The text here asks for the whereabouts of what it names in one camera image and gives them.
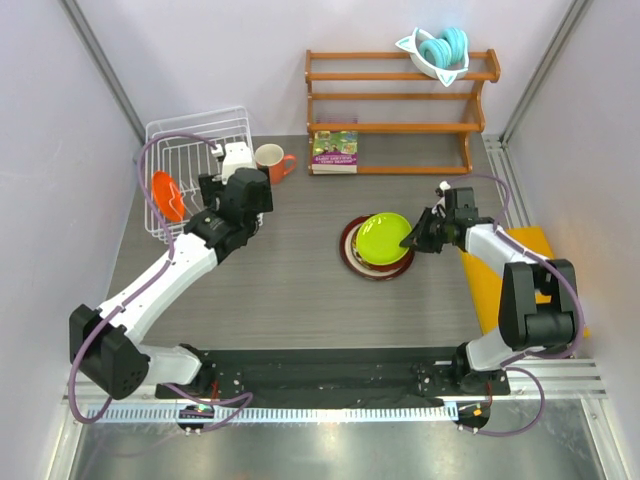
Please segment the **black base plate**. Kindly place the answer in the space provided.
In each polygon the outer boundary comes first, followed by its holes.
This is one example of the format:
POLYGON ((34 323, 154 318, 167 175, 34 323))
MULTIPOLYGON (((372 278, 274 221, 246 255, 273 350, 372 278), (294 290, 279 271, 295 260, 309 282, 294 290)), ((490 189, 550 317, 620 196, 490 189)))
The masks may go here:
POLYGON ((510 394, 503 370, 474 373, 459 347, 205 350, 203 379, 184 391, 204 398, 253 395, 254 408, 435 407, 447 397, 510 394))

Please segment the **perforated metal rail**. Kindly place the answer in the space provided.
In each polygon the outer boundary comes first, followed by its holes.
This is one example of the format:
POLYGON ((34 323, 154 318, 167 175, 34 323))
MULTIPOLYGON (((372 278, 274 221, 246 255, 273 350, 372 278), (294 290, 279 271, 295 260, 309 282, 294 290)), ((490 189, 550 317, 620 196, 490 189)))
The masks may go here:
POLYGON ((230 418, 236 424, 259 423, 372 423, 456 421, 454 402, 440 407, 382 409, 284 409, 214 407, 197 409, 186 401, 156 403, 116 402, 100 418, 104 423, 217 423, 230 418))

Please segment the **red floral small plate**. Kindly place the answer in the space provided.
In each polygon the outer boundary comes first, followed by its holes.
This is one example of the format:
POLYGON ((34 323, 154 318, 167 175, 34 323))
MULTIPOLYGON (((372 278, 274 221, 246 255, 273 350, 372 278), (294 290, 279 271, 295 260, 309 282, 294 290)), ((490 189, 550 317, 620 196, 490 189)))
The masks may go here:
POLYGON ((398 261, 389 264, 389 265, 375 265, 372 264, 368 261, 366 261, 358 252, 357 247, 356 247, 356 237, 353 236, 352 240, 351 240, 351 252, 352 254, 355 256, 356 261, 362 265, 365 268, 368 268, 369 270, 372 271, 376 271, 376 272, 391 272, 394 270, 398 270, 401 269, 407 265, 410 265, 414 259, 414 253, 411 251, 408 251, 407 253, 405 253, 403 255, 402 258, 400 258, 398 261))

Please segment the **colourful book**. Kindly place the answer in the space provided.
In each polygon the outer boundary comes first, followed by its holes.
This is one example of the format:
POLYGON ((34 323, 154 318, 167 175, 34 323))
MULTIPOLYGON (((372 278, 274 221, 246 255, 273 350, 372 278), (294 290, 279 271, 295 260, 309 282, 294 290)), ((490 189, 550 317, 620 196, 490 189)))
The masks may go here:
POLYGON ((356 131, 318 131, 311 146, 312 174, 356 174, 358 133, 356 131))

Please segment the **white cat ear bowl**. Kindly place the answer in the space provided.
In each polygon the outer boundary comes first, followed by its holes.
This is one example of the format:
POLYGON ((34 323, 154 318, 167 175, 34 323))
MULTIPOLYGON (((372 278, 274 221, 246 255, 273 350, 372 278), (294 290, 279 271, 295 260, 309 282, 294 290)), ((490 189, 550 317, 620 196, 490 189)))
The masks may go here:
POLYGON ((420 72, 445 88, 464 78, 469 70, 468 36, 456 27, 446 28, 439 36, 416 27, 410 35, 396 41, 395 46, 409 55, 420 72))

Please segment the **orange plate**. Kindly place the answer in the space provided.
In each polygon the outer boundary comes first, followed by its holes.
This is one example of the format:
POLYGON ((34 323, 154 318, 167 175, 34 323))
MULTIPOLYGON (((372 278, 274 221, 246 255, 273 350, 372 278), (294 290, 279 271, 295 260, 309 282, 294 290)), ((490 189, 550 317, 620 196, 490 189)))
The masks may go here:
POLYGON ((156 171, 152 176, 153 200, 162 215, 172 223, 184 220, 185 205, 180 188, 165 171, 156 171))

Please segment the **orange mug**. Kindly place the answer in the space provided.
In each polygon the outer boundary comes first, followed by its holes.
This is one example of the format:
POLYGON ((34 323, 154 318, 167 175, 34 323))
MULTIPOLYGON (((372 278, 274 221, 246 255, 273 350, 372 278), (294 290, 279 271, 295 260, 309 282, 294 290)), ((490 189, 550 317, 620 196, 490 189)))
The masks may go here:
POLYGON ((264 144, 259 146, 254 153, 255 162, 269 170, 272 185, 280 183, 297 166, 295 155, 286 154, 284 149, 277 144, 264 144))

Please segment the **green plate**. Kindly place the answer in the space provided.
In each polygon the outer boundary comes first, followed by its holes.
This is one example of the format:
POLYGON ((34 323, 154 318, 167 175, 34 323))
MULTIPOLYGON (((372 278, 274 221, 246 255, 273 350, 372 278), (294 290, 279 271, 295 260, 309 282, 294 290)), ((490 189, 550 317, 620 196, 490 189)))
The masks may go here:
POLYGON ((355 250, 367 264, 387 267, 404 259, 409 248, 401 245, 412 227, 402 215, 381 212, 368 217, 355 234, 355 250))

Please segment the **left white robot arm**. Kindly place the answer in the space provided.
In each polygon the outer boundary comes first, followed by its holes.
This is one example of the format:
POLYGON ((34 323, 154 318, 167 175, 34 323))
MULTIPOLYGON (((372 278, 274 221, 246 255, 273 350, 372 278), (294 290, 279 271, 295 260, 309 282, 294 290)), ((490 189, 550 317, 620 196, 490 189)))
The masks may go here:
POLYGON ((108 396, 121 400, 142 385, 172 383, 190 398, 213 385, 202 353, 143 343, 161 314, 195 281, 245 246, 273 209, 268 171, 239 168, 227 181, 201 176, 204 210, 194 215, 167 251, 119 295, 69 318, 70 360, 108 396))

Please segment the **teal headphones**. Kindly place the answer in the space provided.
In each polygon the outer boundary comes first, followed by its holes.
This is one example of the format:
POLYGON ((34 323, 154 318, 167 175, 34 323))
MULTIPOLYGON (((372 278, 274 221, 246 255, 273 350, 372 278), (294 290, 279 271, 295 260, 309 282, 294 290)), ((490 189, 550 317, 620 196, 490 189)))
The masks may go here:
POLYGON ((422 41, 418 46, 418 52, 431 65, 448 69, 464 61, 468 44, 464 30, 449 27, 438 38, 422 41))

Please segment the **large red cream plate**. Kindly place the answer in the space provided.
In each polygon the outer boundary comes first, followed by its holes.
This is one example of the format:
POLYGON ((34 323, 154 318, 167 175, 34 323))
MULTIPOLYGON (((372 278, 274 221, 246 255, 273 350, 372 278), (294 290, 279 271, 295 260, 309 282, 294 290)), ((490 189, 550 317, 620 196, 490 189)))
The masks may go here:
POLYGON ((355 256, 352 254, 351 252, 351 240, 353 236, 357 236, 357 233, 360 229, 360 227, 370 218, 372 217, 372 214, 367 214, 367 215, 362 215, 359 217, 356 217, 355 219, 353 219, 351 222, 349 222, 345 228, 343 229, 341 236, 340 236, 340 240, 339 240, 339 244, 338 244, 338 251, 339 251, 339 256, 342 260, 342 262, 344 263, 344 265, 353 273, 355 273, 356 275, 368 279, 368 280, 372 280, 372 281, 389 281, 392 279, 395 279, 401 275, 403 275, 412 265, 412 263, 410 265, 407 265, 401 269, 398 270, 394 270, 391 272, 376 272, 376 271, 372 271, 369 270, 368 268, 363 267, 362 265, 360 265, 356 259, 355 256))

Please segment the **wooden shelf rack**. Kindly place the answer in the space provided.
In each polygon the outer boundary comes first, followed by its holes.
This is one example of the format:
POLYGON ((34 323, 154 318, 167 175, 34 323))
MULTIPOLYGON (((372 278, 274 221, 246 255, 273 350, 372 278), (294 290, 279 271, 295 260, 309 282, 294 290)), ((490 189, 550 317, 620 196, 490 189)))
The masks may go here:
POLYGON ((501 76, 501 66, 493 49, 472 51, 469 57, 483 61, 483 71, 472 71, 462 79, 471 81, 473 86, 467 92, 344 92, 322 93, 313 89, 316 82, 366 81, 400 82, 429 81, 425 74, 409 72, 315 72, 315 60, 401 60, 407 53, 392 52, 313 52, 305 56, 305 83, 307 86, 307 133, 309 135, 310 160, 308 170, 311 175, 368 174, 368 175, 466 175, 473 171, 470 139, 473 133, 481 133, 486 126, 482 106, 482 91, 487 82, 497 83, 501 76), (313 106, 317 101, 457 101, 465 103, 460 120, 453 122, 378 122, 358 123, 356 121, 320 121, 313 116, 313 106), (321 133, 354 132, 356 134, 449 134, 458 138, 462 159, 460 166, 362 166, 356 153, 319 150, 315 141, 321 133))

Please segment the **yellow board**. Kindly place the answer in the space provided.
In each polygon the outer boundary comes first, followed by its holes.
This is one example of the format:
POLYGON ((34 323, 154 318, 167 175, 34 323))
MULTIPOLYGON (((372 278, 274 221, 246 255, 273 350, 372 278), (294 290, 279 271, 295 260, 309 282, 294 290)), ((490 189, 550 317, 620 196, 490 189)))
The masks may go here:
POLYGON ((573 264, 548 258, 500 226, 466 233, 461 259, 482 332, 510 351, 572 346, 584 337, 573 264))

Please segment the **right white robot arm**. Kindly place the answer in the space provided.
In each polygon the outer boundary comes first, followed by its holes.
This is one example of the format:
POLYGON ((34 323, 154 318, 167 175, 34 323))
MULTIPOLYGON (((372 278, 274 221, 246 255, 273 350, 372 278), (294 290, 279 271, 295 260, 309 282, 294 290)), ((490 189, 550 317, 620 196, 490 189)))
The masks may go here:
POLYGON ((472 188, 443 182, 437 195, 438 202, 424 209, 400 245, 420 253, 439 253, 452 245, 502 279, 497 326, 461 344, 452 358, 455 389, 475 394, 525 356, 571 356, 584 334, 573 264, 548 259, 515 240, 493 218, 482 217, 472 188))

